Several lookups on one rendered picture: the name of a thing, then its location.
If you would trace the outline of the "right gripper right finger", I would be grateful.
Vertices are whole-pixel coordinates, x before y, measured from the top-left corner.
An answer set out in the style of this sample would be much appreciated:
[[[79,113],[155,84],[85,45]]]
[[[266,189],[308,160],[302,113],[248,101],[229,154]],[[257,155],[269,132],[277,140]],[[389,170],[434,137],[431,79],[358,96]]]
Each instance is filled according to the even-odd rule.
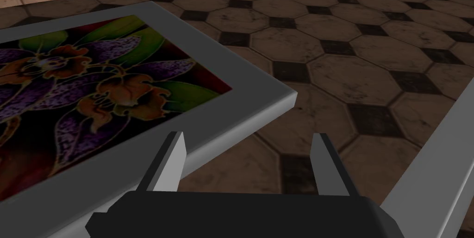
[[[359,196],[357,188],[326,133],[314,133],[310,160],[319,195]]]

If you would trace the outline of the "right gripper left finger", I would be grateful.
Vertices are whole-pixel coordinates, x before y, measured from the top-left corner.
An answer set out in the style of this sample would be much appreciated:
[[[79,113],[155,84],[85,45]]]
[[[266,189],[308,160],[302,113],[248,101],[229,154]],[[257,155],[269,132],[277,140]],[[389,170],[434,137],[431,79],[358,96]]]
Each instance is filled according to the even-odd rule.
[[[186,157],[183,132],[170,132],[136,191],[177,191]]]

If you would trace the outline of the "grey framed orchid picture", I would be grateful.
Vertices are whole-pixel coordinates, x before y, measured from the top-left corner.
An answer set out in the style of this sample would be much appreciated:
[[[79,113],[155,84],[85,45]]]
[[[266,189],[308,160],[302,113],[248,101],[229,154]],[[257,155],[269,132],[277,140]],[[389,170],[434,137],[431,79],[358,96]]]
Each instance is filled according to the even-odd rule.
[[[167,136],[186,177],[296,97],[152,1],[0,28],[0,238],[89,238]]]

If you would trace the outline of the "grey frame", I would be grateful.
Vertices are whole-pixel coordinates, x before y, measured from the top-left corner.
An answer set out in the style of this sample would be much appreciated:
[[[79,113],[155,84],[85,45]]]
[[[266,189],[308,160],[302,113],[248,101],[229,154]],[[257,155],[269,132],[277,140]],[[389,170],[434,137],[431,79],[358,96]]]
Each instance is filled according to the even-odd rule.
[[[383,201],[404,238],[456,238],[474,197],[474,78]]]

